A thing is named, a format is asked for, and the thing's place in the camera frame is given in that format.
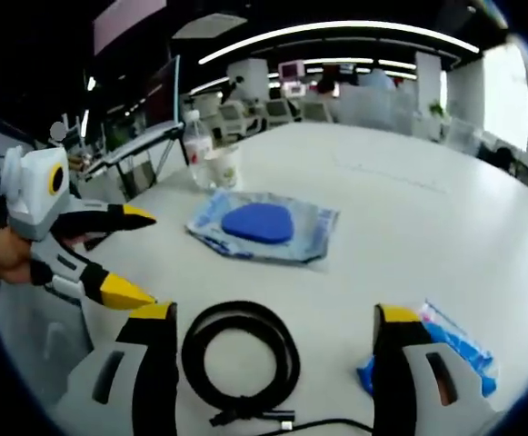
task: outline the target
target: coiled black cable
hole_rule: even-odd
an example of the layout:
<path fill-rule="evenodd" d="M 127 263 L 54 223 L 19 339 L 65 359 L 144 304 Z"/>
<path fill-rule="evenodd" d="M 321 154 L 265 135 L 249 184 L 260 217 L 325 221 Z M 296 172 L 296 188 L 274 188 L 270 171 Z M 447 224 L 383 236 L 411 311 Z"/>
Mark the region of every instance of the coiled black cable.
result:
<path fill-rule="evenodd" d="M 215 320 L 207 322 L 215 315 Z M 218 391 L 205 371 L 207 345 L 226 329 L 249 332 L 266 343 L 274 353 L 274 379 L 253 397 L 233 397 Z M 197 395 L 221 410 L 210 420 L 213 426 L 251 418 L 294 420 L 293 411 L 273 411 L 273 408 L 284 402 L 294 390 L 300 376 L 300 356 L 285 324 L 261 304 L 223 302 L 201 312 L 184 337 L 181 360 L 186 378 Z"/>

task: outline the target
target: ceiling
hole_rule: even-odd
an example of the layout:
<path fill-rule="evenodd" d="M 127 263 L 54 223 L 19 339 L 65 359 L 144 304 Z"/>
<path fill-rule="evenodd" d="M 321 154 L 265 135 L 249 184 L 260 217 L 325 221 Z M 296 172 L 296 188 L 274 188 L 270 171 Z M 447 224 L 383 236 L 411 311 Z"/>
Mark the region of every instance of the ceiling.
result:
<path fill-rule="evenodd" d="M 225 46 L 293 25 L 333 20 L 386 21 L 436 30 L 481 50 L 505 38 L 505 32 L 482 11 L 468 8 L 471 3 L 466 0 L 383 0 L 370 4 L 331 0 L 318 6 L 309 0 L 168 0 L 165 10 L 122 34 L 94 57 L 91 23 L 111 0 L 61 0 L 49 2 L 47 8 L 41 2 L 17 3 L 23 5 L 14 4 L 14 9 L 0 11 L 0 25 L 5 20 L 1 26 L 4 32 L 0 33 L 0 115 L 37 137 L 47 135 L 61 113 L 72 117 L 87 107 L 91 120 L 96 120 L 120 104 L 128 107 L 140 98 L 145 80 L 169 54 L 182 56 L 183 92 L 225 76 L 230 63 L 250 56 L 267 59 L 270 71 L 283 61 L 317 57 L 371 57 L 414 63 L 415 47 L 399 42 L 443 51 L 440 56 L 444 69 L 480 56 L 427 36 L 341 28 L 277 37 L 198 64 L 199 59 Z M 216 38 L 171 41 L 172 35 L 189 21 L 215 12 L 238 15 L 247 22 Z M 387 39 L 397 43 L 383 41 Z M 89 75 L 98 82 L 90 93 L 85 90 Z"/>

